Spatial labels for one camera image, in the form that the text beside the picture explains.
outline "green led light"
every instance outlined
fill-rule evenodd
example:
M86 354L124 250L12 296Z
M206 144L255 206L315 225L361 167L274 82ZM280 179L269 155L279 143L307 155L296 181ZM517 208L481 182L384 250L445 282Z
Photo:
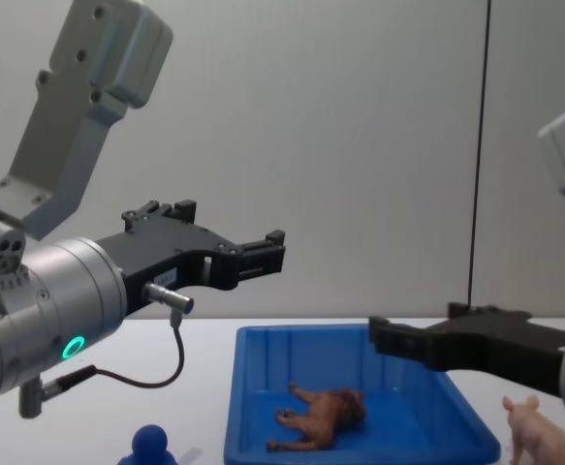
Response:
M65 350L62 351L62 357L65 360L67 358L71 358L72 356L77 354L79 351L81 351L81 349L84 347L85 343L86 343L86 340L83 338L83 336L74 337L71 341L69 341L69 344L67 344L67 346L65 347Z

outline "black cable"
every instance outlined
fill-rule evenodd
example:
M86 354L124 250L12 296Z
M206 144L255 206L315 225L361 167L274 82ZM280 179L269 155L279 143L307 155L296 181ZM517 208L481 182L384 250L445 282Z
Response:
M181 339L181 335L178 332L178 327L173 328L174 339L176 339L176 346L178 347L178 366L176 367L176 371L174 374L170 376L166 381L161 383L142 383L140 381L135 381L130 378L126 378L121 375L117 375L116 373L112 373L108 370L96 370L97 375L107 376L109 378L113 378L116 381L120 381L121 383L125 383L126 385L130 385L136 388L142 389L158 389L158 388L165 388L168 385L171 385L176 381L176 379L180 376L181 372L183 371L183 365L185 364L185 348L183 347L183 340Z
M469 278L467 281L467 305L472 306L472 284L474 282L474 254L476 253L476 219L478 217L478 186L480 184L480 159L483 149L485 126L485 94L487 93L488 38L491 26L491 0L487 0L487 24L485 25L485 56L483 58L483 83L480 94L480 120L478 123L478 146L476 147L476 179L474 182L474 211L472 213L472 237L469 252Z

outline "pink toy pig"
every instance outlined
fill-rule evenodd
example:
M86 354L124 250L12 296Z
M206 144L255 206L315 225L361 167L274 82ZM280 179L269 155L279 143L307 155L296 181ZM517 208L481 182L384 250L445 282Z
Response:
M524 404L514 404L505 396L502 404L513 430L511 465L519 464L524 450L534 465L565 465L565 431L537 412L540 402L536 395L530 395Z

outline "black vertical line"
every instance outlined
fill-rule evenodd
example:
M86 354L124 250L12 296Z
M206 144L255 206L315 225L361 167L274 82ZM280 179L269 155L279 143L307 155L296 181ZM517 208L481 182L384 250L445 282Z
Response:
M480 94L480 118L478 122L478 146L476 148L476 179L474 182L474 213L472 214L472 237L469 251L469 278L467 281L467 305L472 305L474 283L474 255L476 249L476 219L478 217L478 185L480 184L480 162L483 151L483 129L485 125L485 94L487 93L488 36L491 26L491 0L487 0L487 23L485 25L485 56L483 58L483 83Z

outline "screw hole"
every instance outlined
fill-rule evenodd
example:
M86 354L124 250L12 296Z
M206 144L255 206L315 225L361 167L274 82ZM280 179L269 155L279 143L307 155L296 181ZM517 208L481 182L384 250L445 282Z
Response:
M76 61L78 61L79 63L81 63L82 61L84 61L86 59L86 50L84 50L83 48L81 48L80 50L78 50L78 53L76 53Z
M92 17L94 17L95 19L100 19L100 18L104 17L105 12L106 11L104 10L104 7L96 7L92 11Z
M41 71L39 73L39 76L37 77L37 82L43 85L47 83L48 79L49 79L49 73L47 71Z
M96 104L100 100L101 100L101 92L99 92L98 90L95 90L90 94L90 101L93 104Z

